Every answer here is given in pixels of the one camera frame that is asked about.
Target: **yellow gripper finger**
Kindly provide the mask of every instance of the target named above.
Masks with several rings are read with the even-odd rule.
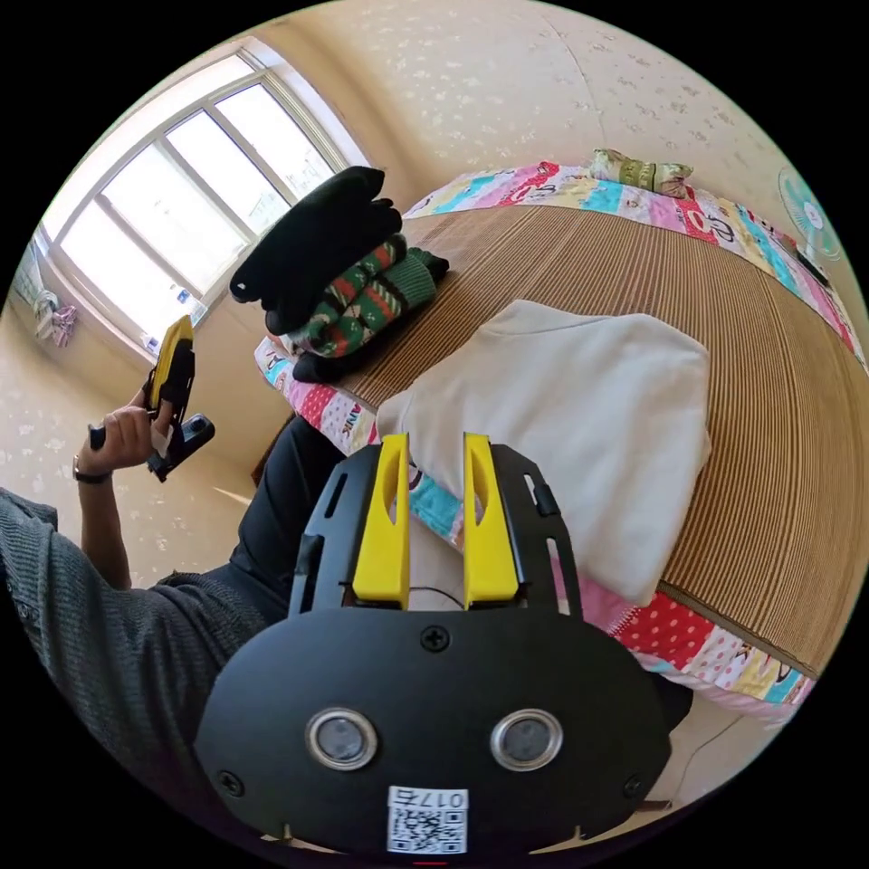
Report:
[[[407,433],[384,437],[353,575],[359,600],[394,602],[401,609],[407,609],[410,598],[409,457]],[[393,501],[395,521],[389,517]]]
[[[482,518],[476,520],[474,496]],[[489,438],[464,436],[464,608],[509,601],[519,591]]]
[[[180,341],[189,341],[193,345],[193,321],[188,314],[176,320],[163,336],[160,345],[160,354],[157,357],[157,365],[154,368],[154,377],[151,380],[151,394],[145,396],[148,407],[157,410],[160,403],[160,389],[166,383],[169,372],[172,370],[172,360]]]

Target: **wristwatch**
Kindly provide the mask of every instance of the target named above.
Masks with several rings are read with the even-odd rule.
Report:
[[[95,486],[102,482],[111,479],[111,471],[108,473],[82,473],[79,470],[79,457],[72,457],[72,478],[76,482],[86,482],[89,485]]]

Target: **white sweatshirt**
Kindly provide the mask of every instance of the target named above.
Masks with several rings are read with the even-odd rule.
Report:
[[[655,591],[708,454],[706,349],[644,314],[515,301],[377,413],[416,465],[463,493],[463,433],[535,462],[578,568],[638,605]]]

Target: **window pane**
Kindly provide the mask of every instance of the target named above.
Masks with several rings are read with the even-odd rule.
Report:
[[[258,235],[290,209],[263,173],[203,111],[173,129],[167,138]]]
[[[182,314],[190,314],[196,323],[205,312],[94,203],[72,225],[61,248],[148,335],[162,339]]]
[[[261,84],[221,100],[217,108],[299,199],[334,174],[295,121]]]
[[[187,76],[177,85],[145,103],[141,109],[113,130],[70,175],[45,212],[43,224],[54,238],[69,220],[72,209],[88,194],[111,165],[160,124],[207,93],[250,75],[253,70],[232,55]]]
[[[154,145],[121,169],[103,194],[200,291],[207,290],[247,246]]]

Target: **bamboo mat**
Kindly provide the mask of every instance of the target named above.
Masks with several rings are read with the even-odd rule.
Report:
[[[342,387],[379,406],[518,298],[641,311],[691,335],[711,358],[711,458],[662,591],[817,676],[869,561],[869,377],[839,337],[740,257],[612,215],[525,205],[404,232],[451,273]]]

